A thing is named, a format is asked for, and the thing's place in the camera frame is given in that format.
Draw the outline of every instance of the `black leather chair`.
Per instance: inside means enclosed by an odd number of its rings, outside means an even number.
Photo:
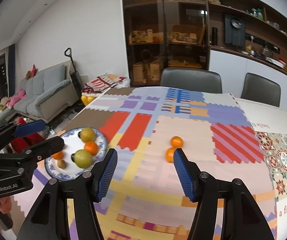
[[[279,107],[280,85],[262,76],[247,73],[242,90],[243,99]]]
[[[218,73],[195,68],[165,68],[161,87],[221,94],[221,78]]]

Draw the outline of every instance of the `table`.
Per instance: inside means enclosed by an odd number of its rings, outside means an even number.
[[[287,112],[231,94],[112,88],[61,133],[82,126],[99,129],[118,152],[108,194],[95,204],[105,239],[187,238],[196,204],[184,196],[173,164],[165,161],[173,136],[183,138],[187,158],[202,171],[217,179],[242,179],[274,236],[287,237]],[[49,179],[40,162],[34,188],[14,196],[24,216]],[[72,200],[68,206],[76,240]],[[220,239],[222,215],[218,200],[214,239]]]

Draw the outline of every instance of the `plate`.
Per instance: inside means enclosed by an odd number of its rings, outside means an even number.
[[[93,164],[87,168],[82,169],[79,168],[72,160],[71,155],[75,153],[77,150],[83,149],[85,143],[78,137],[78,133],[85,127],[79,127],[72,130],[69,130],[62,135],[65,147],[62,150],[64,153],[63,160],[66,162],[67,166],[65,169],[58,168],[57,160],[52,157],[45,159],[45,170],[52,177],[56,178],[59,181],[66,181],[75,179],[80,174],[85,171],[91,171],[93,165],[97,162],[100,162],[104,159],[107,153],[108,142],[103,133],[95,128],[91,128],[96,133],[95,143],[98,145],[98,153],[96,156],[93,156]]]

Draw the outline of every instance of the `orange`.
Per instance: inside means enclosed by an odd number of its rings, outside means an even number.
[[[170,144],[172,147],[181,148],[184,145],[184,141],[179,136],[174,136],[171,138]]]
[[[166,151],[166,161],[172,163],[174,161],[174,151],[176,150],[175,147],[171,147]]]
[[[54,159],[56,160],[61,160],[63,158],[63,152],[62,151],[59,151],[53,155],[51,155],[51,157],[53,157]]]
[[[84,149],[95,156],[98,153],[98,145],[95,142],[86,142]]]

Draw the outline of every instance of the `gray sofa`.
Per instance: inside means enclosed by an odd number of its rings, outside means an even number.
[[[27,96],[12,109],[5,109],[0,114],[0,122],[8,121],[18,113],[48,123],[65,108],[77,102],[78,95],[69,74],[71,67],[71,61],[66,61],[37,72],[29,80],[23,79],[16,91],[24,89]]]

